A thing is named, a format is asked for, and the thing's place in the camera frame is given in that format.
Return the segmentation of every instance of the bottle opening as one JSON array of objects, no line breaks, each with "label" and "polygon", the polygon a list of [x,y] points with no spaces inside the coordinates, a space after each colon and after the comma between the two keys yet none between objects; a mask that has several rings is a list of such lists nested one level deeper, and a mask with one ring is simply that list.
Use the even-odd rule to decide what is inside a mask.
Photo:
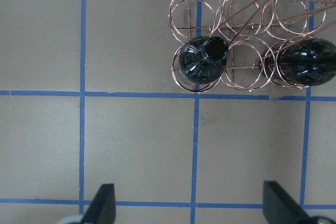
[{"label": "bottle opening", "polygon": [[228,45],[220,37],[212,37],[205,46],[205,52],[213,60],[221,60],[227,54]]}]

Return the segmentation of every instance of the black object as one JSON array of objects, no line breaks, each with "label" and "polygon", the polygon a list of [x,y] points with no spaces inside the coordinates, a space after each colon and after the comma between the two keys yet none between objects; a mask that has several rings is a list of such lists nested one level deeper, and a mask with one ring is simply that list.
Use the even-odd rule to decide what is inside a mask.
[{"label": "black object", "polygon": [[281,51],[277,64],[290,83],[321,85],[336,75],[336,46],[325,39],[305,39]]},{"label": "black object", "polygon": [[264,182],[262,203],[269,224],[336,224],[326,217],[309,217],[276,181]]},{"label": "black object", "polygon": [[227,42],[220,37],[195,37],[181,48],[179,68],[194,84],[209,84],[220,78],[226,66]]},{"label": "black object", "polygon": [[103,184],[81,222],[72,224],[113,224],[116,218],[115,203],[114,185]]}]

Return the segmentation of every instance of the dark glass bottle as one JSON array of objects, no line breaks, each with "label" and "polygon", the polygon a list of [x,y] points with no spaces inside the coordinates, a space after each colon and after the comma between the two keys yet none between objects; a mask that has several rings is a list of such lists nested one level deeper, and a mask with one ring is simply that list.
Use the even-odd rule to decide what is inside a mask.
[{"label": "dark glass bottle", "polygon": [[183,76],[194,84],[208,84],[218,80],[226,66],[227,42],[220,37],[196,37],[181,48],[179,68]]},{"label": "dark glass bottle", "polygon": [[281,52],[277,64],[289,82],[321,85],[336,75],[336,46],[325,39],[305,39]]}]

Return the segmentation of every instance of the black bottle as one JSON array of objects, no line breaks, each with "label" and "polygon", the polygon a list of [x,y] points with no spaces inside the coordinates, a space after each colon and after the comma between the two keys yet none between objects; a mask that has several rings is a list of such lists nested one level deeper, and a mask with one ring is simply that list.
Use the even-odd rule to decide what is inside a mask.
[{"label": "black bottle", "polygon": [[181,48],[179,68],[183,76],[194,84],[208,84],[218,80],[226,66],[227,42],[220,37],[196,37]]},{"label": "black bottle", "polygon": [[325,39],[305,39],[281,52],[277,64],[289,82],[321,85],[336,75],[336,46]]}]

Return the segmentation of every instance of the grid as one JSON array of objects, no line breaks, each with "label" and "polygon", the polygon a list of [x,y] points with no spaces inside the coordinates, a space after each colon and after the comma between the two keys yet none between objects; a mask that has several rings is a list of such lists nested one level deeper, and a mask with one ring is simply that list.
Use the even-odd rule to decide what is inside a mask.
[{"label": "grid", "polygon": [[[304,117],[303,155],[301,168],[300,185],[300,205],[305,209],[336,209],[336,205],[307,205],[305,204],[306,173],[309,146],[309,123],[310,123],[310,103],[311,101],[336,102],[335,96],[313,96],[311,88],[307,88],[306,95],[288,95],[281,98],[272,99],[268,95],[253,94],[190,94],[190,93],[148,93],[148,92],[94,92],[86,91],[86,18],[87,0],[81,0],[81,35],[80,35],[80,91],[26,91],[26,90],[0,90],[0,95],[10,96],[57,96],[57,97],[78,97],[80,99],[80,120],[79,120],[79,199],[78,200],[51,200],[51,199],[19,199],[0,198],[0,203],[17,204],[55,204],[55,205],[75,205],[79,206],[79,213],[83,214],[84,206],[90,204],[85,200],[85,111],[87,97],[115,97],[115,98],[170,98],[170,99],[194,99],[194,125],[193,125],[193,150],[192,150],[192,179],[191,179],[191,201],[190,202],[149,202],[149,201],[117,201],[117,206],[141,206],[141,207],[177,207],[190,208],[190,223],[196,223],[197,208],[237,208],[237,209],[261,209],[261,204],[231,204],[231,203],[206,203],[196,201],[197,192],[197,158],[198,158],[198,134],[199,134],[199,107],[200,101],[206,99],[218,100],[274,100],[274,101],[303,101],[306,104]],[[202,6],[197,7],[197,26],[202,20]]]}]

